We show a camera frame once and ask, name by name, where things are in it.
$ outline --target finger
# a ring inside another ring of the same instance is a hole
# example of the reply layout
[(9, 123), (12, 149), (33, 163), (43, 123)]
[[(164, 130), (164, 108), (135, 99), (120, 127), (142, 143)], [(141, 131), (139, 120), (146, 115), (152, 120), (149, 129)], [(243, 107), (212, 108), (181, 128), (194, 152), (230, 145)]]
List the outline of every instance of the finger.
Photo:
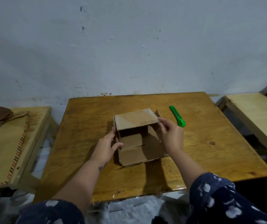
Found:
[(165, 125), (161, 122), (159, 122), (158, 125), (160, 126), (162, 134), (165, 134), (167, 132)]
[(161, 121), (161, 122), (163, 122), (169, 128), (171, 128), (173, 126), (176, 126), (176, 124), (172, 120), (170, 120), (170, 119), (158, 117), (158, 120)]
[(117, 150), (117, 148), (123, 146), (124, 144), (122, 142), (118, 142), (118, 143), (115, 143), (113, 146), (112, 146), (112, 150), (115, 152)]
[(114, 136), (115, 136), (115, 131), (116, 131), (116, 128), (115, 128), (115, 127), (112, 127), (112, 130), (111, 130), (106, 136), (104, 136), (104, 137), (105, 137), (105, 138), (109, 138), (109, 139), (114, 138)]

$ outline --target open cardboard box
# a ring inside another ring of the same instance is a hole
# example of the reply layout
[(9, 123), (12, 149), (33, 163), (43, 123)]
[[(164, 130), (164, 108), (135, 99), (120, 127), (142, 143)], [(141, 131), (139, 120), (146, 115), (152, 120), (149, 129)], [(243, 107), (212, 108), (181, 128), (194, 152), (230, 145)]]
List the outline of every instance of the open cardboard box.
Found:
[(118, 148), (122, 166), (131, 166), (168, 156), (161, 139), (158, 125), (158, 110), (138, 110), (114, 116), (117, 142), (124, 145)]

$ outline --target light wooden table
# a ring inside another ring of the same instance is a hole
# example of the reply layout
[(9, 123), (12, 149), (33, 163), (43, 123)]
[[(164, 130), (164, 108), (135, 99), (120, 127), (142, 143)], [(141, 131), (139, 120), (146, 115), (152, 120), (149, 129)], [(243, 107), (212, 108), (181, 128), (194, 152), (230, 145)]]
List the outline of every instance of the light wooden table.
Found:
[[(113, 125), (113, 116), (158, 109), (176, 122), (174, 105), (186, 122), (184, 150), (205, 170), (232, 181), (267, 176), (267, 165), (204, 92), (70, 99), (34, 202), (50, 199), (86, 162)], [(101, 171), (91, 202), (159, 194), (185, 188), (170, 157), (122, 167), (115, 153)]]
[(267, 97), (260, 93), (226, 95), (219, 105), (228, 107), (267, 148)]
[(52, 118), (50, 106), (42, 107), (17, 107), (10, 108), (15, 113), (29, 111), (30, 119), (28, 130), (21, 146), (20, 156), (12, 177), (8, 184), (1, 187), (21, 189), (29, 193), (36, 193), (40, 179), (32, 176), (31, 168), (38, 154), (39, 148), (43, 145), (45, 138), (54, 140), (58, 125)]

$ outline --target tattoo on forearm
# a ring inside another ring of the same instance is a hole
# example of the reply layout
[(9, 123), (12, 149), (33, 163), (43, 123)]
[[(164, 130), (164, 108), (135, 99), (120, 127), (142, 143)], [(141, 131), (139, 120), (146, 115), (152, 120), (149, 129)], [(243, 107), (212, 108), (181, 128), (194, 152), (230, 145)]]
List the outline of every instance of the tattoo on forearm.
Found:
[(107, 162), (102, 167), (98, 167), (98, 170), (101, 171), (106, 166), (106, 164), (107, 164)]

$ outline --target sleeve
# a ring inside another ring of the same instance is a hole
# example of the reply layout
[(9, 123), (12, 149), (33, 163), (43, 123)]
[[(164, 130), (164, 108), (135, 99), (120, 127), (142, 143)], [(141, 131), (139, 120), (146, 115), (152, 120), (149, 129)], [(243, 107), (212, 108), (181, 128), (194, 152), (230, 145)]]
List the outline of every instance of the sleeve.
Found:
[(235, 190), (235, 184), (216, 174), (198, 177), (190, 189), (191, 219), (199, 223), (263, 223), (267, 214)]
[(84, 224), (78, 207), (65, 200), (48, 200), (21, 210), (16, 224)]

